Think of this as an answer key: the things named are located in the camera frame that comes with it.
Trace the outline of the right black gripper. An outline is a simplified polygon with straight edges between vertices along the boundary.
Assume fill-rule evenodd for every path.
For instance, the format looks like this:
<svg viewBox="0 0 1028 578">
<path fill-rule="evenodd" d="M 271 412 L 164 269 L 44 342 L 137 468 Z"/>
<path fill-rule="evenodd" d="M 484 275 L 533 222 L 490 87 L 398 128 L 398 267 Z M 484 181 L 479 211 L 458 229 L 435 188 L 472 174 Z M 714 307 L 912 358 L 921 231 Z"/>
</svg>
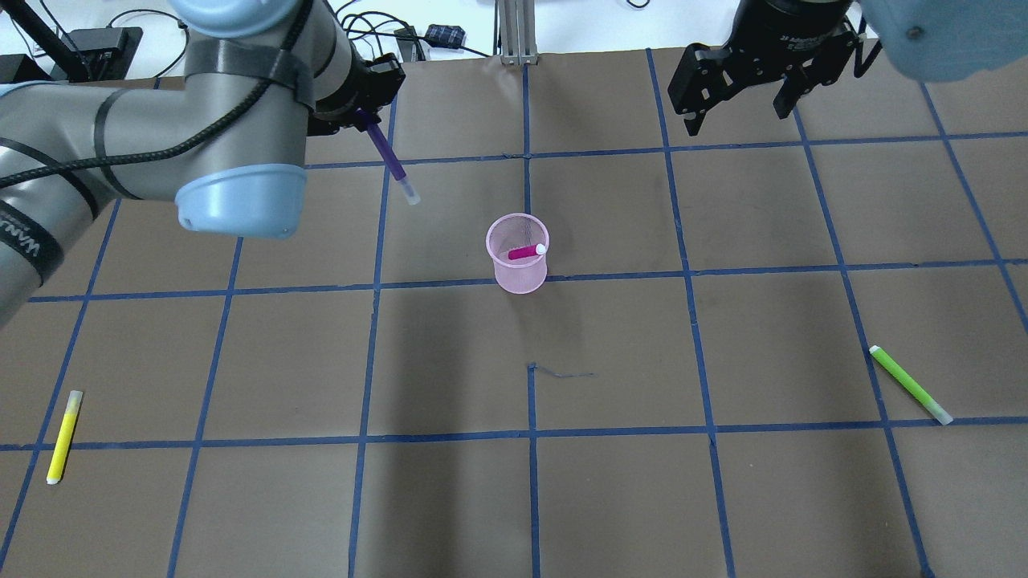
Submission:
<svg viewBox="0 0 1028 578">
<path fill-rule="evenodd" d="M 853 31 L 832 35 L 851 5 L 741 1 L 728 45 L 687 45 L 680 56 L 668 96 L 687 134 L 698 135 L 710 109 L 752 87 L 756 73 L 785 72 L 773 101 L 779 120 L 790 117 L 802 96 L 838 81 L 859 42 Z"/>
</svg>

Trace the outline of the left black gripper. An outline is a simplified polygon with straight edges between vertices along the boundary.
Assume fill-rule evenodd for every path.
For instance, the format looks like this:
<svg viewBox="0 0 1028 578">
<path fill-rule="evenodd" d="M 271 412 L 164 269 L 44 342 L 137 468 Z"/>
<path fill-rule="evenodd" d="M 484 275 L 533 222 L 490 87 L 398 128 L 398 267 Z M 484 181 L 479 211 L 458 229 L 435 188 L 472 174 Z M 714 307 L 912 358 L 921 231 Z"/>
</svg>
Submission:
<svg viewBox="0 0 1028 578">
<path fill-rule="evenodd" d="M 363 59 L 353 45 L 318 49 L 313 65 L 313 109 L 308 134 L 330 136 L 341 129 L 359 127 L 359 111 L 379 120 L 379 110 L 397 98 L 406 74 L 396 55 Z"/>
</svg>

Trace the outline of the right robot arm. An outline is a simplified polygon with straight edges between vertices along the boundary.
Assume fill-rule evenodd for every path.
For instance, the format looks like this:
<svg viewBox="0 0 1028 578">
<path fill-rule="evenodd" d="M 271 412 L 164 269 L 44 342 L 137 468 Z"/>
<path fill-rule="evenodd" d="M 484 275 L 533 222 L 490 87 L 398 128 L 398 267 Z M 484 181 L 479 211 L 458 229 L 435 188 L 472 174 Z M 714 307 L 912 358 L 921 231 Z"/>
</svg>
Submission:
<svg viewBox="0 0 1028 578">
<path fill-rule="evenodd" d="M 717 104 L 776 82 L 773 109 L 785 120 L 803 96 L 838 81 L 847 66 L 862 77 L 878 55 L 903 76 L 955 82 L 1026 55 L 1024 1 L 741 1 L 726 43 L 692 43 L 667 94 L 689 135 Z"/>
</svg>

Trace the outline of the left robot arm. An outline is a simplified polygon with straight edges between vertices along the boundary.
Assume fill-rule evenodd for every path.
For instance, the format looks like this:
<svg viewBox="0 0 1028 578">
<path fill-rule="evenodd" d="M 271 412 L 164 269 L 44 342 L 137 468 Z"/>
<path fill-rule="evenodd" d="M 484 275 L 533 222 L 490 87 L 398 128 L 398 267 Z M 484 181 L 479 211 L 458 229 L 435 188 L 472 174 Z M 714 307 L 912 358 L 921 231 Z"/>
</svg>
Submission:
<svg viewBox="0 0 1028 578">
<path fill-rule="evenodd" d="M 289 238 L 306 140 L 379 121 L 405 79 L 364 59 L 324 1 L 175 1 L 184 87 L 2 88 L 2 322 L 114 200 L 168 201 L 185 230 Z"/>
</svg>

